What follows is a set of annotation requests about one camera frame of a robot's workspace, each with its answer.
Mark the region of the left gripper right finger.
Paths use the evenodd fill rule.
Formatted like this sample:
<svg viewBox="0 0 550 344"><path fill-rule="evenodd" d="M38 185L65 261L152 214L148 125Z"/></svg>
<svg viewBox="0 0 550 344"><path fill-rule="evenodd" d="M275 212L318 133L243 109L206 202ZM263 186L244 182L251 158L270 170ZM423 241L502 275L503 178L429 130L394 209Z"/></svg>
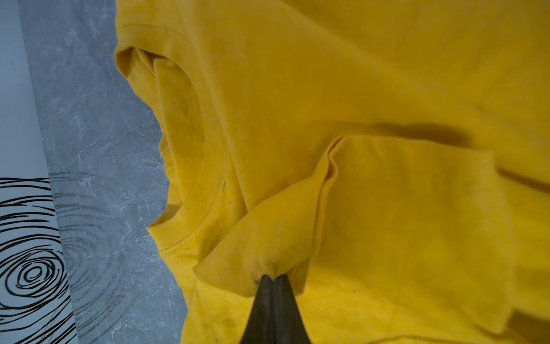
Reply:
<svg viewBox="0 0 550 344"><path fill-rule="evenodd" d="M289 278L274 281L275 343L311 344Z"/></svg>

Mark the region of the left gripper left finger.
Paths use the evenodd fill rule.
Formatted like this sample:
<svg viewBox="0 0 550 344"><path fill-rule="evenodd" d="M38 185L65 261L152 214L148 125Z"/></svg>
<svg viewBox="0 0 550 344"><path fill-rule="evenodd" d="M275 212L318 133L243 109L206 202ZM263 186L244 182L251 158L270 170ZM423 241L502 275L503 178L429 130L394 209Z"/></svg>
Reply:
<svg viewBox="0 0 550 344"><path fill-rule="evenodd" d="M240 344L275 343L272 285L274 281L263 276L252 305L252 310L243 332Z"/></svg>

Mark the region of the yellow t-shirt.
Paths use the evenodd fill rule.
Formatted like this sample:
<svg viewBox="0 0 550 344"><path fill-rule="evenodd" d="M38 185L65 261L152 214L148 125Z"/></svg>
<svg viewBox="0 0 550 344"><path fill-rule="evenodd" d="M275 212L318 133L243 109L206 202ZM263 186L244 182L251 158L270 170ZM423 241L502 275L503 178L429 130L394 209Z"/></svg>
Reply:
<svg viewBox="0 0 550 344"><path fill-rule="evenodd" d="M548 1L118 1L182 343L549 342Z"/></svg>

